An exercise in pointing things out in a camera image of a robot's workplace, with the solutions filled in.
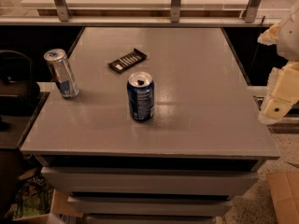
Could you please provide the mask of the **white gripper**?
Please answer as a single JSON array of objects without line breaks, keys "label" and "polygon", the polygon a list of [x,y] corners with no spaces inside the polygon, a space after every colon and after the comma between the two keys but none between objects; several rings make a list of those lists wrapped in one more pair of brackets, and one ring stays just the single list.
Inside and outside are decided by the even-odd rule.
[{"label": "white gripper", "polygon": [[267,81],[258,120],[263,124],[281,121],[299,102],[299,1],[285,17],[259,35],[260,44],[277,45],[278,55],[289,60],[281,69],[274,67]]}]

